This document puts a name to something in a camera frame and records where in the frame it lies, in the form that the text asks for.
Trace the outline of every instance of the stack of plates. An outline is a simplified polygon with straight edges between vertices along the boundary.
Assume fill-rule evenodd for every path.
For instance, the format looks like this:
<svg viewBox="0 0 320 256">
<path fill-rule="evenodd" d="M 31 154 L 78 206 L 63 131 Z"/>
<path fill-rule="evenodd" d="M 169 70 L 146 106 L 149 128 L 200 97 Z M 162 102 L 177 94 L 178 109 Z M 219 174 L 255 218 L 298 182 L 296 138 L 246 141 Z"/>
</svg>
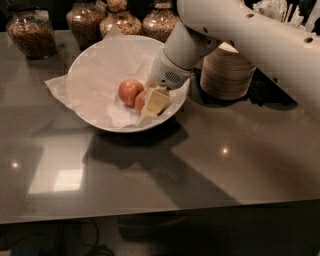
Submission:
<svg viewBox="0 0 320 256">
<path fill-rule="evenodd" d="M 217 99 L 236 100 L 247 93 L 255 70 L 235 48 L 222 43 L 204 58 L 200 85 Z"/>
</svg>

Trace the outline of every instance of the white bowl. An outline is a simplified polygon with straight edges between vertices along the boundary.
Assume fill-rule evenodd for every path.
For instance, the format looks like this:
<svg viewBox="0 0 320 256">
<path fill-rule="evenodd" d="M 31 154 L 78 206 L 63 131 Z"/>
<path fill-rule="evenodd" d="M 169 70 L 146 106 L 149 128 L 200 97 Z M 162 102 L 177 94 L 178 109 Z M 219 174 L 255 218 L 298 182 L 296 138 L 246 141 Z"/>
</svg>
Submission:
<svg viewBox="0 0 320 256">
<path fill-rule="evenodd" d="M 165 111 L 138 124 L 138 114 L 118 99 L 120 82 L 127 78 L 142 84 L 163 43 L 144 36 L 121 35 L 106 38 L 83 51 L 69 70 L 67 97 L 79 117 L 100 129 L 131 133 L 155 127 L 173 116 L 187 98 L 190 80 L 170 91 Z"/>
</svg>

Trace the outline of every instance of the jar lid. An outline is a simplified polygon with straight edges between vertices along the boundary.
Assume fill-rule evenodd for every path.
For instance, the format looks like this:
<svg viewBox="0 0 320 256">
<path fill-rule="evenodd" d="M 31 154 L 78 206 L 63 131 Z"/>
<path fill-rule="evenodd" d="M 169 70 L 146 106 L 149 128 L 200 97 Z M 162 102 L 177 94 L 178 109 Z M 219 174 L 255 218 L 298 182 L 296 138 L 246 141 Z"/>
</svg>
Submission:
<svg viewBox="0 0 320 256">
<path fill-rule="evenodd" d="M 73 0 L 74 3 L 90 3 L 94 2 L 94 0 Z"/>
<path fill-rule="evenodd" d="M 174 5 L 172 0 L 154 0 L 153 7 L 156 9 L 171 9 Z"/>
<path fill-rule="evenodd" d="M 36 9 L 36 6 L 33 4 L 14 4 L 7 7 L 9 12 L 35 11 Z"/>
</svg>

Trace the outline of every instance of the nuts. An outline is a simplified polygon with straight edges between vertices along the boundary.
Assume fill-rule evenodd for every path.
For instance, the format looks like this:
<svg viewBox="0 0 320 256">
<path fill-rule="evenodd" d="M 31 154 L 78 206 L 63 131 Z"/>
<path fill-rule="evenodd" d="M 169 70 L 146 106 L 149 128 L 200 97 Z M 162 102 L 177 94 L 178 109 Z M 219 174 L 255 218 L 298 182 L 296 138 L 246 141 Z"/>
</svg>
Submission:
<svg viewBox="0 0 320 256">
<path fill-rule="evenodd" d="M 148 37 L 165 43 L 180 17 L 170 9 L 153 10 L 143 20 L 143 31 Z"/>
<path fill-rule="evenodd" d="M 35 21 L 18 21 L 9 24 L 7 32 L 19 50 L 28 58 L 45 58 L 56 52 L 51 24 L 43 22 L 39 25 Z"/>
<path fill-rule="evenodd" d="M 133 16 L 130 11 L 109 13 L 107 18 L 100 23 L 102 37 L 105 37 L 113 26 L 117 27 L 124 35 L 141 35 L 142 33 L 140 20 Z"/>
<path fill-rule="evenodd" d="M 104 18 L 104 13 L 83 7 L 73 8 L 67 14 L 66 19 L 69 29 L 81 49 L 85 49 L 102 40 L 99 25 Z"/>
<path fill-rule="evenodd" d="M 111 12 L 124 11 L 128 7 L 127 0 L 107 0 L 108 9 Z"/>
</svg>

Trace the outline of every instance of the gray countertop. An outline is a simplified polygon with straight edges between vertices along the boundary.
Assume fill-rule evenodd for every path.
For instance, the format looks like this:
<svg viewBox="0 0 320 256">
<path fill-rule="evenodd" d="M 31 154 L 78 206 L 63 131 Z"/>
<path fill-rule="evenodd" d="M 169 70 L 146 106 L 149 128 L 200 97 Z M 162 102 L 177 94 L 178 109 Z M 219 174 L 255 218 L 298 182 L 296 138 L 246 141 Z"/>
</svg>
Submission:
<svg viewBox="0 0 320 256">
<path fill-rule="evenodd" d="M 299 106 L 201 103 L 133 134 L 99 130 L 52 97 L 80 51 L 27 60 L 0 33 L 0 223 L 320 198 L 320 124 Z"/>
</svg>

